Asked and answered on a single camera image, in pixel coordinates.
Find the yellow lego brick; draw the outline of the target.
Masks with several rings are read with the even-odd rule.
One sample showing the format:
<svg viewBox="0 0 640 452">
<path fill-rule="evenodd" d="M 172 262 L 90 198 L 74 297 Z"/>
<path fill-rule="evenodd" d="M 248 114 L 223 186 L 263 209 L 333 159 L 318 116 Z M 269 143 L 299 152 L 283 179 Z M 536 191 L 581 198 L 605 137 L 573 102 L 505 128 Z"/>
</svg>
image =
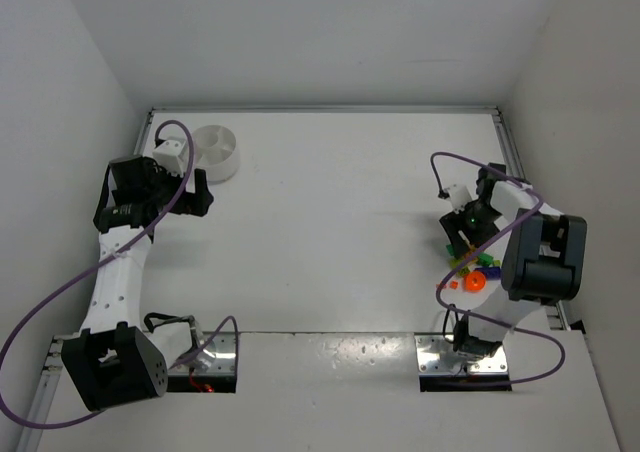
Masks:
<svg viewBox="0 0 640 452">
<path fill-rule="evenodd" d="M 465 260 L 465 259 L 469 258 L 476 250 L 477 250 L 477 248 L 473 244 L 470 244 L 468 246 L 467 250 L 459 257 L 459 259 L 460 260 Z"/>
</svg>

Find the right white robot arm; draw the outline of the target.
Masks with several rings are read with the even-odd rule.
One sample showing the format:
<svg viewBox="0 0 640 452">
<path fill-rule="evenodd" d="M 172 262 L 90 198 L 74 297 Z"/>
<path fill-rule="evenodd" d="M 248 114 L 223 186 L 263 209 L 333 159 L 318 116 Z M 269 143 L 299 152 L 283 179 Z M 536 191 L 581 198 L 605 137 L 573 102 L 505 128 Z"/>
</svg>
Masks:
<svg viewBox="0 0 640 452">
<path fill-rule="evenodd" d="M 439 222 L 455 258 L 466 260 L 486 243 L 508 239 L 499 286 L 480 306 L 456 317 L 456 353 L 492 356 L 508 330 L 532 312 L 575 298 L 588 230 L 584 218 L 549 206 L 497 163 L 479 170 L 474 194 L 454 184 L 440 188 L 439 196 L 452 207 Z"/>
</svg>

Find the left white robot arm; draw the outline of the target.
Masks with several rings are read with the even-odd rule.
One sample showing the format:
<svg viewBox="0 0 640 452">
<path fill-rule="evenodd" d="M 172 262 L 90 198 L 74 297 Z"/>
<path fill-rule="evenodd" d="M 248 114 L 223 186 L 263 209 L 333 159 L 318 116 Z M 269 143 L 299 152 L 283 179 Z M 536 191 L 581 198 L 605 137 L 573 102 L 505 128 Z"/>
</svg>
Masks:
<svg viewBox="0 0 640 452">
<path fill-rule="evenodd" d="M 100 258 L 87 315 L 62 361 L 91 412 L 163 396 L 174 363 L 199 344 L 193 316 L 140 312 L 145 263 L 162 211 L 203 217 L 213 202 L 202 169 L 195 189 L 154 159 L 112 160 L 94 215 Z"/>
</svg>

